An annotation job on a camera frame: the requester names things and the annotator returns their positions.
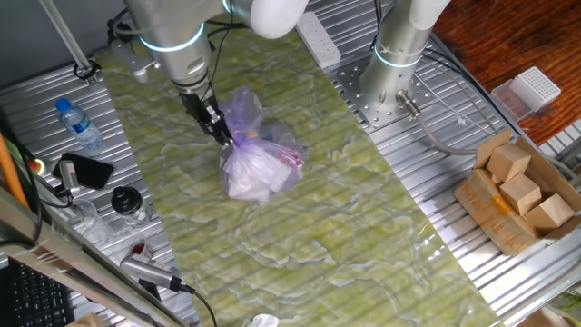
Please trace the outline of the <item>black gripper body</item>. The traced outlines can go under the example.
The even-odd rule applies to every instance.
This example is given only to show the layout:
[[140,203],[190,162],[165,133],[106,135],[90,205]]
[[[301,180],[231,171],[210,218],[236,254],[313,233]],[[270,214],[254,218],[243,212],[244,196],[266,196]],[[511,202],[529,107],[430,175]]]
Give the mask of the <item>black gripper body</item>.
[[215,130],[222,119],[222,112],[212,90],[208,77],[192,84],[173,82],[182,99],[186,113],[191,116],[203,130]]

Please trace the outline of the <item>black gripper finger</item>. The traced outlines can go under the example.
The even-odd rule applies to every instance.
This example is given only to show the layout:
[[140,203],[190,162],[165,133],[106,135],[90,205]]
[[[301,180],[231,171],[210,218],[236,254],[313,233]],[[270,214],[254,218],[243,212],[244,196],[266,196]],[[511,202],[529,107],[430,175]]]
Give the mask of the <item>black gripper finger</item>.
[[225,122],[223,112],[211,104],[206,105],[206,111],[209,114],[209,122],[206,126],[215,141],[221,146],[232,145],[233,140],[231,132]]
[[199,126],[206,134],[212,136],[221,147],[227,146],[227,125],[223,120],[215,123],[199,122]]

